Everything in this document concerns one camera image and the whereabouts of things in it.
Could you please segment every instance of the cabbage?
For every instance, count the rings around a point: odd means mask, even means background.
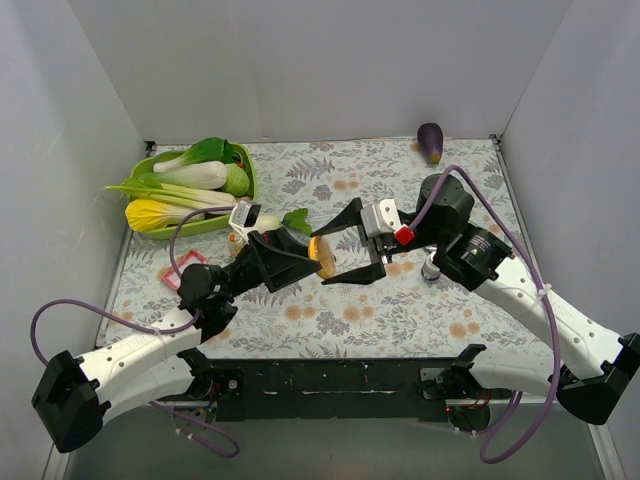
[[[227,181],[220,190],[241,197],[249,190],[249,176],[236,164],[227,164]]]

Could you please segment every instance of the white wall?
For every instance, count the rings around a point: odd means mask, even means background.
[[[640,2],[574,0],[505,132],[546,280],[621,334],[640,331]],[[635,378],[609,421],[640,478]]]
[[[159,142],[500,133],[571,0],[69,0]]]
[[[0,1],[0,477],[37,479],[51,440],[31,408],[42,374],[35,310],[57,297],[104,305],[124,221],[118,182],[142,139],[64,0]],[[46,355],[91,347],[98,318],[43,317]]]

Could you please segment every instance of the black metal base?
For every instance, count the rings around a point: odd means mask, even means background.
[[[445,398],[425,399],[420,370],[445,369],[455,358],[425,359],[206,359],[199,350],[181,356],[200,371],[203,393],[216,387],[219,421],[285,418],[417,418],[447,422]],[[193,400],[193,395],[164,400]]]

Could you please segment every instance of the green plastic basket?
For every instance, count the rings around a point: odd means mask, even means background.
[[[253,162],[251,161],[251,155],[247,151],[244,146],[232,143],[233,151],[240,155],[242,158],[242,163],[244,165],[245,172],[249,176],[249,190],[246,195],[251,197],[253,200],[258,196],[258,183],[256,181],[256,171],[253,168]],[[184,153],[184,150],[181,151],[172,151],[165,152],[160,154],[161,157],[158,159],[161,162],[167,162],[169,160],[173,160],[176,157],[179,157]],[[145,158],[141,162],[139,162],[133,170],[131,170],[130,178],[138,178],[140,175],[145,173],[152,172],[152,167],[154,164],[154,157]],[[208,218],[205,220],[200,220],[198,222],[190,222],[184,225],[180,229],[179,237],[188,237],[190,235],[198,235],[200,233],[213,232],[214,230],[220,230],[221,228],[226,228],[229,226],[229,215],[222,215],[220,217]],[[176,227],[164,227],[164,228],[155,228],[153,230],[149,230],[147,232],[140,232],[141,235],[146,235],[151,238],[155,238],[156,240],[167,240],[171,238],[173,232],[175,232]]]

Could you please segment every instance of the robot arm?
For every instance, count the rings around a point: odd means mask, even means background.
[[[416,211],[430,196],[439,175],[422,184]],[[392,255],[436,245],[433,263],[451,280],[494,303],[522,323],[549,347],[551,331],[540,294],[553,307],[564,365],[556,398],[578,418],[592,424],[606,422],[640,366],[640,337],[621,337],[588,318],[549,288],[538,292],[523,260],[491,232],[468,222],[473,197],[454,177],[447,177],[415,232],[404,237],[400,220],[409,224],[417,214],[397,211],[393,200],[362,207],[355,199],[326,227],[327,234],[358,228],[371,265],[326,280],[330,283],[371,283],[385,275]],[[435,379],[423,382],[432,395],[477,396],[482,390],[506,388],[546,396],[553,358],[521,358],[470,345],[456,362]]]
[[[438,177],[423,182],[418,211]],[[384,266],[393,255],[435,245],[433,261],[443,274],[504,309],[550,346],[548,321],[526,266],[504,242],[469,223],[473,204],[454,177],[446,178],[423,217],[398,211],[392,199],[367,207],[354,199],[313,235],[356,227],[371,264],[334,275],[323,284],[373,283],[386,275]],[[103,423],[150,400],[175,394],[206,396],[214,379],[210,362],[195,347],[226,328],[237,311],[234,297],[263,283],[275,292],[323,269],[308,247],[284,229],[258,233],[254,225],[259,209],[248,202],[234,209],[230,224],[247,245],[224,268],[187,267],[178,290],[179,307],[152,325],[175,328],[197,315],[189,328],[172,335],[134,334],[78,358],[62,352],[50,361],[32,404],[60,452],[84,445]],[[403,225],[418,218],[419,225],[408,235]],[[620,337],[555,292],[545,293],[557,317],[565,362],[557,398],[577,417],[604,423],[640,365],[640,338]],[[474,397],[492,388],[546,395],[552,373],[551,357],[521,358],[470,345],[436,378],[423,380],[422,387],[439,398]],[[222,385],[219,393],[233,395],[230,385],[231,381]]]

